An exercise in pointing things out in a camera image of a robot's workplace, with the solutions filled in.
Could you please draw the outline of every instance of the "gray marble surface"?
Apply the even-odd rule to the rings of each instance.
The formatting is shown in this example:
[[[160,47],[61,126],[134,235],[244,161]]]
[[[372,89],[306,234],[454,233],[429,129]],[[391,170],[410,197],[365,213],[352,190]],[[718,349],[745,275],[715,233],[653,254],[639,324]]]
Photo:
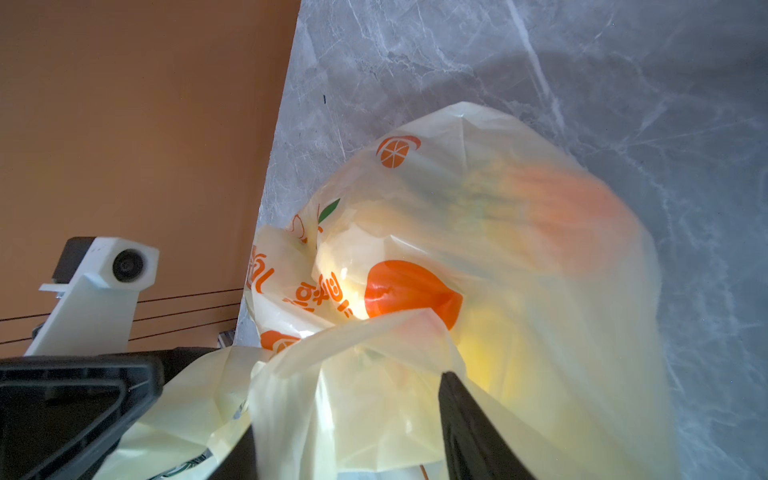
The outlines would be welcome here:
[[[768,478],[763,0],[304,0],[260,225],[457,101],[509,112],[630,205],[664,270],[684,478]]]

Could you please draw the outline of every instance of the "translucent plastic bag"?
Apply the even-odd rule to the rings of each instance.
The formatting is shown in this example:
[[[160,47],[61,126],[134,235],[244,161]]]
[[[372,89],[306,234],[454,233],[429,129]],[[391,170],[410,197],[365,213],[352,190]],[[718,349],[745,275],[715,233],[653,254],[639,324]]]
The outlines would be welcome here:
[[[257,442],[259,476],[335,480],[337,472],[440,462],[437,394],[448,370],[465,377],[431,310],[347,323],[297,343],[253,372],[253,434],[268,439]],[[423,479],[412,470],[398,478]]]
[[[238,412],[253,366],[267,359],[262,349],[232,346],[192,362],[123,434],[94,480],[147,480],[172,469],[174,479],[207,478],[248,429],[248,412]],[[186,462],[202,463],[182,471]]]
[[[315,388],[301,383],[302,392],[319,405],[319,396],[343,391],[345,368],[367,365],[351,345],[351,354],[308,361],[298,345],[287,348],[301,339],[430,308],[537,478],[557,478],[535,460],[544,450],[583,478],[678,476],[651,238],[606,185],[509,115],[456,104],[358,152],[287,229],[257,233],[247,288],[262,347],[285,350],[272,362],[296,356],[298,365],[291,375],[268,369],[272,362],[256,373],[270,395],[285,396],[292,376],[310,376]],[[424,439],[439,431],[409,430],[429,414],[427,400],[403,400],[424,366],[409,368],[406,390],[371,370],[366,381],[381,388],[346,398],[354,409],[318,414],[302,435],[284,435],[302,449],[326,435],[338,472],[434,462]],[[382,397],[403,402],[402,413],[378,411]],[[382,421],[364,422],[371,412]],[[420,445],[411,449],[418,455],[406,458],[397,442],[375,449],[384,438]],[[311,478],[299,474],[301,458],[284,457],[296,468],[279,478]]]

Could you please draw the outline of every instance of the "orange wall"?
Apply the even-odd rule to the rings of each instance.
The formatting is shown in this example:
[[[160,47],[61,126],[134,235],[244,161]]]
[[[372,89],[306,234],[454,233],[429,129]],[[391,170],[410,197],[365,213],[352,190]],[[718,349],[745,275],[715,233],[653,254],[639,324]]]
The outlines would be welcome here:
[[[0,2],[0,356],[55,305],[38,288],[74,236],[160,249],[141,300],[184,297],[141,304],[164,320],[132,337],[219,322],[151,348],[232,327],[298,8]]]

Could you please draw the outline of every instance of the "yellow plastic bag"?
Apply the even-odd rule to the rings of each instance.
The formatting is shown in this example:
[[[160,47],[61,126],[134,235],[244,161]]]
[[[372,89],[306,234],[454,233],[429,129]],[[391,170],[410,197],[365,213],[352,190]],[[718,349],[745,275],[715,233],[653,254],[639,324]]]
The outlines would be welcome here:
[[[260,398],[292,402],[296,389],[316,406],[323,396],[350,406],[307,418],[301,435],[284,432],[295,455],[283,466],[293,469],[267,478],[312,478],[297,452],[317,445],[330,449],[323,454],[338,472],[439,460],[431,443],[439,424],[409,430],[437,415],[429,411],[436,397],[408,397],[427,395],[411,390],[425,365],[399,370],[402,380],[393,382],[386,369],[367,370],[368,353],[360,357],[351,344],[351,353],[314,362],[299,348],[332,326],[371,319],[369,326],[413,309],[432,309],[442,321],[467,380],[500,406],[492,420],[515,432],[508,442],[525,451],[521,460],[540,480],[557,478],[537,460],[542,452],[558,452],[572,463],[569,475],[582,478],[679,475],[654,321],[653,242],[605,184],[509,115],[456,104],[358,152],[287,229],[257,233],[247,289],[262,347],[280,353],[255,372]],[[315,347],[329,338],[318,337]],[[399,355],[387,361],[400,365]],[[292,356],[290,375],[274,371],[272,362]],[[348,377],[362,372],[369,390],[352,396]]]
[[[262,349],[232,346],[192,362],[123,434],[94,480],[147,480],[209,449],[211,457],[174,476],[207,478],[248,429],[247,411],[234,417],[247,398],[251,369],[267,359]]]

